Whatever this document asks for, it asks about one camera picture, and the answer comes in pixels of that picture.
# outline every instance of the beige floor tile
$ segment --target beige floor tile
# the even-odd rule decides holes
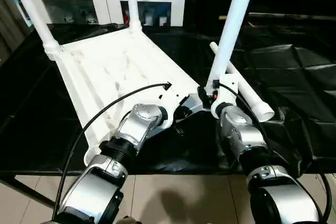
[[[34,189],[39,176],[16,176],[16,179]],[[3,184],[0,184],[1,223],[19,224],[28,206],[28,203],[28,197]]]
[[[77,177],[67,177],[63,192],[65,193],[72,182]],[[48,197],[51,200],[55,200],[57,195],[57,188],[60,177],[41,176],[36,186],[36,191]],[[52,209],[31,200],[28,204],[27,210],[22,218],[20,224],[37,224],[44,221],[51,220]]]
[[[134,183],[135,175],[130,175],[127,177],[125,184],[122,186],[121,191],[124,194],[124,198],[119,206],[119,212],[113,223],[117,222],[125,216],[131,216]]]
[[[322,187],[318,177],[316,174],[304,174],[299,178],[299,181],[303,184],[303,186],[308,190],[311,196],[315,199],[316,203],[319,205],[322,213],[325,209],[326,203],[326,192]],[[328,219],[328,223],[336,223],[336,212],[331,209],[330,217]]]
[[[239,224],[254,224],[250,207],[250,194],[247,190],[245,175],[229,176],[233,200]]]
[[[132,217],[143,224],[237,223],[226,176],[137,175]]]
[[[75,181],[77,177],[67,177],[63,189],[63,195],[66,193],[67,189]],[[57,188],[59,184],[60,177],[50,177],[42,176],[40,181],[36,186],[36,190],[49,197],[52,200],[55,200],[57,194]],[[127,177],[127,180],[122,188],[124,193],[124,200],[120,205],[120,210],[117,216],[124,217],[126,215],[131,215],[131,206],[132,206],[132,197],[133,197],[133,188],[134,188],[134,176]],[[23,219],[20,224],[38,224],[44,221],[51,219],[52,209],[31,200],[27,207],[27,210],[23,216]]]

